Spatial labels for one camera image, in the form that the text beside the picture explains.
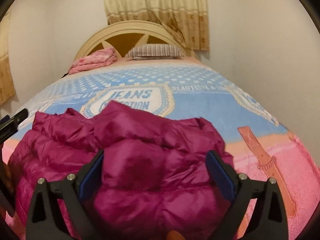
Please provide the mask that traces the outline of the magenta puffer jacket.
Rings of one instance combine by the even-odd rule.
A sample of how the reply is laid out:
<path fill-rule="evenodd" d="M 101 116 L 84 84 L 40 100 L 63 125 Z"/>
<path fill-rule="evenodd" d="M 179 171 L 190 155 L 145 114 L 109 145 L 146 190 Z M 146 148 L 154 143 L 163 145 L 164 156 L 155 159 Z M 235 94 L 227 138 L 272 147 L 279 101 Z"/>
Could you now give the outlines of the magenta puffer jacket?
<path fill-rule="evenodd" d="M 161 239 L 175 230 L 206 239 L 229 207 L 204 160 L 210 150 L 227 163 L 233 158 L 209 121 L 170 120 L 112 101 L 90 119 L 71 108 L 35 114 L 8 162 L 21 222 L 39 178 L 63 179 L 99 150 L 101 185 L 86 207 L 104 234 Z"/>

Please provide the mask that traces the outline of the side beige gold curtain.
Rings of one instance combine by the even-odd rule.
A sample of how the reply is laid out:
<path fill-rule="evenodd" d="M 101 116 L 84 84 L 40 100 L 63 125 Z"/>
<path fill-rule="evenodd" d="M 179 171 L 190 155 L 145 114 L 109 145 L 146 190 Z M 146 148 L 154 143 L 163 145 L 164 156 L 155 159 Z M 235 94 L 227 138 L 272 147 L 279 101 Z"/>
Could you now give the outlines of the side beige gold curtain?
<path fill-rule="evenodd" d="M 0 104 L 7 102 L 16 94 L 9 62 L 9 27 L 11 11 L 1 20 L 0 36 Z"/>

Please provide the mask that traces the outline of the blue pink patterned bed blanket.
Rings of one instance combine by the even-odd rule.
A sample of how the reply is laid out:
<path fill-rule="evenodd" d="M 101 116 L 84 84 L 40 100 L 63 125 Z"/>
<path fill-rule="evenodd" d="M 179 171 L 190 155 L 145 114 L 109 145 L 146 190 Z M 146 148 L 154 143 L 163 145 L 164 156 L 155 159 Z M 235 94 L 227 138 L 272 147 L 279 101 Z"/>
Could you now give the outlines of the blue pink patterned bed blanket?
<path fill-rule="evenodd" d="M 239 181 L 263 181 L 267 187 L 280 190 L 288 239 L 297 239 L 314 221 L 319 207 L 319 167 L 301 140 L 249 94 L 199 61 L 122 61 L 63 77 L 24 105 L 29 115 L 5 143 L 3 152 L 9 161 L 31 130 L 37 112 L 63 114 L 71 108 L 90 119 L 112 101 L 170 120 L 206 119 L 223 139 L 225 152 L 233 158 L 228 164 Z M 212 178 L 211 172 L 219 170 L 217 166 L 205 166 L 230 207 L 231 201 L 224 197 L 231 191 L 228 182 Z M 83 208 L 101 237 L 128 239 L 114 231 L 102 233 L 86 207 L 92 197 Z M 22 223 L 17 211 L 8 224 L 20 237 L 26 235 L 27 221 Z"/>

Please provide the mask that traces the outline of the folded pink blanket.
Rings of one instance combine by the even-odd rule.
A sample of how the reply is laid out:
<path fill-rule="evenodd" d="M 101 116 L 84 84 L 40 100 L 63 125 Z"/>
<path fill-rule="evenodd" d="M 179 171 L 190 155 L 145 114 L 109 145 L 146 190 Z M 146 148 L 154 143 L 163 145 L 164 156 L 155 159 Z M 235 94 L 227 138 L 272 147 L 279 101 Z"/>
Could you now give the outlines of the folded pink blanket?
<path fill-rule="evenodd" d="M 117 55 L 114 48 L 97 50 L 91 55 L 75 60 L 69 68 L 68 74 L 73 75 L 79 72 L 107 67 L 117 62 Z"/>

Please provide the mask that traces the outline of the cream arched wooden headboard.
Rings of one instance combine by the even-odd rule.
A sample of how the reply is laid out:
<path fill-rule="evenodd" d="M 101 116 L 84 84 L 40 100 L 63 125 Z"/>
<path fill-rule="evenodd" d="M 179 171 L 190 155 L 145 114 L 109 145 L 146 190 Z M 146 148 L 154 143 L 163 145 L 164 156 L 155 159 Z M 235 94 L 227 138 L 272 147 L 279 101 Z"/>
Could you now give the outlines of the cream arched wooden headboard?
<path fill-rule="evenodd" d="M 109 47 L 113 47 L 117 57 L 121 58 L 133 47 L 148 43 L 173 44 L 178 46 L 187 57 L 198 58 L 193 50 L 181 46 L 162 25 L 134 20 L 111 24 L 98 31 L 84 43 L 74 59 L 77 60 L 99 49 Z"/>

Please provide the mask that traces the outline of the beige gold window curtain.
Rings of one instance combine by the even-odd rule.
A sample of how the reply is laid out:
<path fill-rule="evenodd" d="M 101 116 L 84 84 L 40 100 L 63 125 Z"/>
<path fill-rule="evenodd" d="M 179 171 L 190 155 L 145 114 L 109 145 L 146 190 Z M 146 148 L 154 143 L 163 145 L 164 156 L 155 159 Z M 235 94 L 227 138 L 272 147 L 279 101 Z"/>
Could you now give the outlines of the beige gold window curtain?
<path fill-rule="evenodd" d="M 158 23 L 184 48 L 208 51 L 207 0 L 104 0 L 109 24 L 140 20 Z"/>

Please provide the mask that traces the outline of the grey striped pillow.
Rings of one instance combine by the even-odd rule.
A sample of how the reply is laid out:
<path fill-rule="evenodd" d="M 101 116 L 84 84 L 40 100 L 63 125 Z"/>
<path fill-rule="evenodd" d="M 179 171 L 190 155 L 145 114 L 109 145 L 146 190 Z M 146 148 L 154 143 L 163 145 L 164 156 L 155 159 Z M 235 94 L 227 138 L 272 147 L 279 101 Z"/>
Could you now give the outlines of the grey striped pillow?
<path fill-rule="evenodd" d="M 171 58 L 179 59 L 185 57 L 178 46 L 170 44 L 145 44 L 138 47 L 133 47 L 126 55 L 126 58 Z"/>

